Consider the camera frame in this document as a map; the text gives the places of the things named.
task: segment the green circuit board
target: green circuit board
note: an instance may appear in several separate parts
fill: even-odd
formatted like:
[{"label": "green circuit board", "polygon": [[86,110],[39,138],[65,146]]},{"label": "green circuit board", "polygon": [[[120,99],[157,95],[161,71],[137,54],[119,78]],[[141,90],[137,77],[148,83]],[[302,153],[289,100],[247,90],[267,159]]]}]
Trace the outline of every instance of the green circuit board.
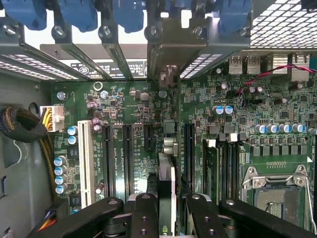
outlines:
[{"label": "green circuit board", "polygon": [[[157,154],[163,151],[163,121],[165,119],[181,122],[181,171],[188,176],[187,152],[189,144],[186,142],[185,126],[190,125],[194,132],[191,140],[191,150],[194,151],[193,174],[191,179],[192,189],[198,193],[209,195],[212,200],[219,202],[229,195],[236,195],[242,199],[243,182],[250,166],[256,168],[259,175],[293,175],[299,165],[305,167],[308,178],[314,179],[315,166],[315,137],[308,133],[308,128],[315,123],[317,109],[317,87],[309,82],[304,83],[304,88],[298,91],[289,91],[289,83],[276,84],[272,79],[263,78],[252,86],[262,87],[263,92],[254,95],[238,95],[228,97],[228,90],[237,90],[243,87],[243,83],[252,78],[251,75],[207,75],[191,81],[182,81],[181,94],[177,95],[177,89],[166,90],[166,97],[159,96],[159,84],[157,82],[104,82],[102,90],[108,92],[108,97],[102,99],[100,92],[93,89],[93,82],[86,83],[57,83],[52,91],[52,101],[55,106],[64,106],[65,132],[56,133],[55,155],[68,154],[67,128],[77,125],[79,120],[89,120],[93,117],[101,119],[102,124],[113,129],[113,160],[115,176],[115,196],[127,199],[124,179],[126,175],[124,162],[124,131],[125,125],[133,128],[133,192],[145,192],[149,173],[157,172]],[[226,90],[218,90],[218,86],[225,82]],[[66,99],[60,101],[56,98],[58,92],[64,92]],[[275,105],[276,95],[280,94],[287,99],[283,105]],[[176,106],[180,100],[181,107]],[[88,102],[98,104],[98,110],[87,109]],[[217,115],[215,106],[231,106],[233,113]],[[177,110],[181,110],[181,118],[177,118]],[[274,124],[293,125],[295,123],[304,126],[303,133],[257,133],[255,126]],[[145,148],[145,125],[152,126],[152,134],[155,145],[152,150]],[[224,127],[232,130],[230,133],[245,133],[245,141],[238,143],[233,150],[226,145],[217,148],[206,149],[206,139],[217,139],[217,133],[209,133],[209,126],[218,126],[219,133]],[[101,134],[94,134],[94,171],[95,186],[104,178],[103,141]],[[238,163],[233,167],[236,158]],[[206,167],[210,161],[212,168]],[[68,190],[62,194],[68,197],[70,194],[80,192],[80,171],[77,158],[67,158],[67,184]],[[296,218],[290,222],[309,229],[307,221],[307,194],[301,187],[295,192],[294,187],[276,185],[277,194],[273,205],[265,207],[272,214],[288,219],[291,214],[283,214],[281,211],[285,201],[277,201],[277,197],[286,194],[298,202],[290,206],[292,211],[300,211]],[[310,184],[310,193],[314,191],[314,183]],[[249,189],[244,200],[250,204],[263,208],[267,201],[262,194],[267,194],[265,186],[259,189]],[[103,198],[103,194],[96,194],[96,200]]]}]

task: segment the white pci slot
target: white pci slot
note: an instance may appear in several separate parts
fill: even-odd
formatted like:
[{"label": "white pci slot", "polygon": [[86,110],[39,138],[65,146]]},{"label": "white pci slot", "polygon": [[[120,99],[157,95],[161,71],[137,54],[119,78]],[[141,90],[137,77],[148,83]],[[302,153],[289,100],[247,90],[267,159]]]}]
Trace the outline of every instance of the white pci slot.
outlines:
[{"label": "white pci slot", "polygon": [[78,121],[81,208],[95,202],[94,149],[90,120]]}]

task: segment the chip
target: chip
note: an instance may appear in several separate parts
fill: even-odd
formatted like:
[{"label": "chip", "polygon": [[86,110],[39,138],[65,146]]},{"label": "chip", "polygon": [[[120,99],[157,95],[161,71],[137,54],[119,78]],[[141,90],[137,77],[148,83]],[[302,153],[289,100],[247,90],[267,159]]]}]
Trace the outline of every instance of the chip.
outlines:
[{"label": "chip", "polygon": [[226,116],[226,122],[232,122],[232,116]]},{"label": "chip", "polygon": [[75,167],[75,161],[74,160],[68,160],[68,165],[70,167]]},{"label": "chip", "polygon": [[288,112],[281,112],[280,118],[281,119],[288,118]]},{"label": "chip", "polygon": [[69,145],[67,147],[67,157],[70,160],[79,159],[79,148],[78,145]]},{"label": "chip", "polygon": [[307,96],[302,95],[301,96],[301,102],[307,102]]},{"label": "chip", "polygon": [[81,207],[81,195],[79,193],[71,193],[69,195],[70,207]]}]

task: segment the silver capacitor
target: silver capacitor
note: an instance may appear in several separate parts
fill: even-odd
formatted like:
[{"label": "silver capacitor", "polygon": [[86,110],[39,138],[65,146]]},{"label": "silver capacitor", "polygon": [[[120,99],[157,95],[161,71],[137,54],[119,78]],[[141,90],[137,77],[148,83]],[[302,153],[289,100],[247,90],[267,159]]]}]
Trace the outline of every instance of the silver capacitor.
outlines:
[{"label": "silver capacitor", "polygon": [[54,174],[57,176],[61,176],[62,174],[66,173],[67,167],[65,165],[56,167],[54,169]]},{"label": "silver capacitor", "polygon": [[55,188],[55,192],[57,194],[62,194],[66,191],[67,189],[67,184],[66,183],[63,183],[61,185],[57,185],[56,188]]},{"label": "silver capacitor", "polygon": [[317,129],[316,128],[309,128],[308,132],[312,135],[317,135]]},{"label": "silver capacitor", "polygon": [[282,133],[289,133],[291,131],[290,125],[281,124],[278,127],[278,130]]},{"label": "silver capacitor", "polygon": [[100,125],[94,125],[94,127],[93,127],[93,132],[95,133],[95,134],[100,134],[101,132],[102,132],[102,127],[100,126]]},{"label": "silver capacitor", "polygon": [[277,133],[277,126],[270,124],[266,127],[266,130],[268,133]]},{"label": "silver capacitor", "polygon": [[261,133],[261,134],[264,134],[265,133],[265,125],[256,125],[256,127],[254,128],[254,130],[257,132],[257,133]]},{"label": "silver capacitor", "polygon": [[66,157],[63,155],[58,156],[57,158],[54,159],[54,165],[55,166],[61,166],[66,163]]},{"label": "silver capacitor", "polygon": [[293,132],[302,133],[304,131],[304,126],[302,124],[295,123],[294,125],[292,125],[292,130]]}]

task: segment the cable bundle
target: cable bundle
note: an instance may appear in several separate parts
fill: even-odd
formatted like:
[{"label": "cable bundle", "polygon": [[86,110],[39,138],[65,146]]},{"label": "cable bundle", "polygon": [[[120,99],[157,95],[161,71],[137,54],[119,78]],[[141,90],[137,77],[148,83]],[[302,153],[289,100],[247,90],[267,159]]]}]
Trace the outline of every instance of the cable bundle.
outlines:
[{"label": "cable bundle", "polygon": [[47,134],[46,125],[40,123],[34,114],[23,108],[7,107],[0,111],[0,131],[5,136],[25,143],[34,141],[40,143],[49,173],[52,197],[56,200],[53,173],[54,145],[52,138]]}]

